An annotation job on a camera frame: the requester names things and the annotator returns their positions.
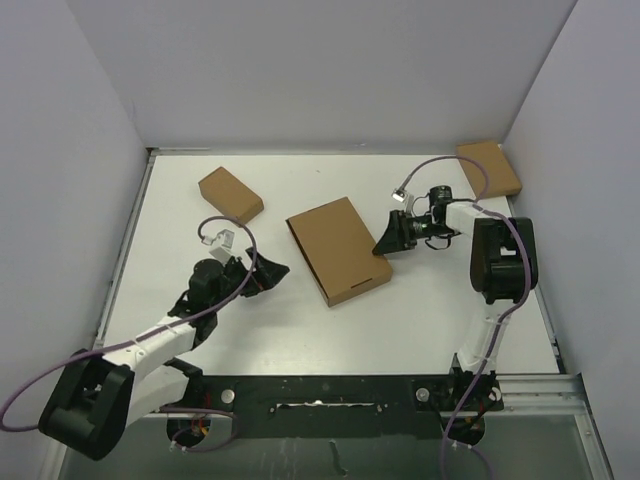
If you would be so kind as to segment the large cardboard box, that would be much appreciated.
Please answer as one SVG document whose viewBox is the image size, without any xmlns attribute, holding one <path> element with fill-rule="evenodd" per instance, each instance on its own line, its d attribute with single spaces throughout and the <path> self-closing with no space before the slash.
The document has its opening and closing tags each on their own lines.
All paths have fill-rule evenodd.
<svg viewBox="0 0 640 480">
<path fill-rule="evenodd" d="M 375 241 L 347 197 L 286 220 L 328 307 L 337 306 L 387 282 L 393 269 L 375 256 Z"/>
</svg>

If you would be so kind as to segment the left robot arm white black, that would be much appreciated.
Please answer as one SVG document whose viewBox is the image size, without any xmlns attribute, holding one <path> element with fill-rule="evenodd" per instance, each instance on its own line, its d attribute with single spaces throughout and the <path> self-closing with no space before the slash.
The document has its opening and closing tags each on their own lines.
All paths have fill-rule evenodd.
<svg viewBox="0 0 640 480">
<path fill-rule="evenodd" d="M 80 351 L 65 365 L 37 423 L 40 433 L 92 460 L 107 456 L 125 429 L 165 406 L 182 411 L 203 398 L 199 368 L 180 360 L 218 325 L 217 313 L 234 298 L 275 288 L 288 266 L 249 247 L 251 264 L 230 256 L 197 262 L 187 289 L 151 329 L 95 354 Z"/>
</svg>

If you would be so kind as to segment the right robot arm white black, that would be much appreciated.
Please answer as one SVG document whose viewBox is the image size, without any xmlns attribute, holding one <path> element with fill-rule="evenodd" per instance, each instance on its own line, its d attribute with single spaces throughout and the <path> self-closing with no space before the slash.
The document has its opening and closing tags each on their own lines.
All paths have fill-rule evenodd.
<svg viewBox="0 0 640 480">
<path fill-rule="evenodd" d="M 538 281 L 533 222 L 506 217 L 480 207 L 471 199 L 456 198 L 449 186 L 433 187 L 422 215 L 393 210 L 374 246 L 375 256 L 414 249 L 420 240 L 438 239 L 447 245 L 459 236 L 471 241 L 469 278 L 483 301 L 461 348 L 454 355 L 446 400 L 464 409 L 495 388 L 498 351 L 513 313 L 527 300 Z"/>
</svg>

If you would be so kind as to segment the small closed cardboard box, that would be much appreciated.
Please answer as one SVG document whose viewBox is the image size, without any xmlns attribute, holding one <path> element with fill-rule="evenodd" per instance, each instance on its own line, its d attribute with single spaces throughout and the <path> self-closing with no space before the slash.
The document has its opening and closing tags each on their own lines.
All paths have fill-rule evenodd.
<svg viewBox="0 0 640 480">
<path fill-rule="evenodd" d="M 224 167 L 198 182 L 200 194 L 222 215 L 247 224 L 264 210 L 262 198 Z"/>
</svg>

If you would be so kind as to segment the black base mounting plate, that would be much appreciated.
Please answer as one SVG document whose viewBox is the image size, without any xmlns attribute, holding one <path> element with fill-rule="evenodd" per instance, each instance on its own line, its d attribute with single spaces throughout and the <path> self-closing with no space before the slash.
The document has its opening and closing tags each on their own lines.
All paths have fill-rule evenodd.
<svg viewBox="0 0 640 480">
<path fill-rule="evenodd" d="M 205 445 L 225 428 L 241 439 L 368 439 L 404 435 L 477 443 L 484 417 L 504 401 L 495 374 L 202 375 L 181 407 L 212 409 L 194 419 L 170 417 L 168 437 Z"/>
</svg>

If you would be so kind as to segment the aluminium frame rail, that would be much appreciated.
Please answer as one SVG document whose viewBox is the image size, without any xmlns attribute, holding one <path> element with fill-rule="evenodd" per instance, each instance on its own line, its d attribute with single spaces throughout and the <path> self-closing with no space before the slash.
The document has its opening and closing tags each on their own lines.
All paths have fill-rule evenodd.
<svg viewBox="0 0 640 480">
<path fill-rule="evenodd" d="M 44 479 L 608 479 L 611 471 L 581 383 L 567 375 L 504 375 L 504 408 L 484 417 L 473 450 L 440 438 L 241 439 L 228 428 L 183 453 L 151 415 L 115 450 L 92 461 L 53 444 Z"/>
</svg>

